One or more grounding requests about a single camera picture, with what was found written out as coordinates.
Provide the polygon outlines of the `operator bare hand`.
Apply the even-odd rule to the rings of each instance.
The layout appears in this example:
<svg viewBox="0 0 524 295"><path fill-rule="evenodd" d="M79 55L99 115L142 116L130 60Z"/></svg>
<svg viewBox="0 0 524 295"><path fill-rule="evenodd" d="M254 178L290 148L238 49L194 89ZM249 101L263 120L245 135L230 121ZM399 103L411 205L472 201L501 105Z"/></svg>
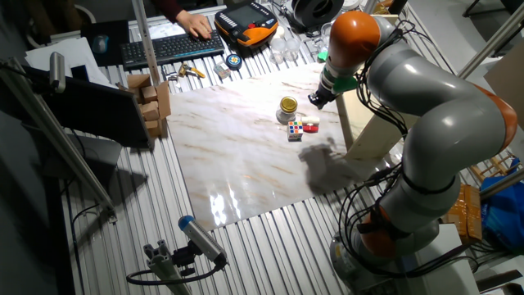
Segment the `operator bare hand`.
<svg viewBox="0 0 524 295"><path fill-rule="evenodd" d="M187 33L196 38L211 39L212 29L209 21L200 14L191 14L182 10L177 16L176 21L186 30Z"/></svg>

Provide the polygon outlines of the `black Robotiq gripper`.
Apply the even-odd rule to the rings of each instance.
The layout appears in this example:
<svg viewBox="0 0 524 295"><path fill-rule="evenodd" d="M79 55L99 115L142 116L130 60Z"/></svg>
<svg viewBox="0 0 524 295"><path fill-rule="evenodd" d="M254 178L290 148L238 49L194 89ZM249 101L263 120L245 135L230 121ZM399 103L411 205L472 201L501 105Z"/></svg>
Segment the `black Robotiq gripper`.
<svg viewBox="0 0 524 295"><path fill-rule="evenodd" d="M322 110L326 106L326 104L334 101L339 96L339 93L334 93L330 88L327 88L322 84L319 84L316 92L308 95L308 99L319 110Z"/></svg>

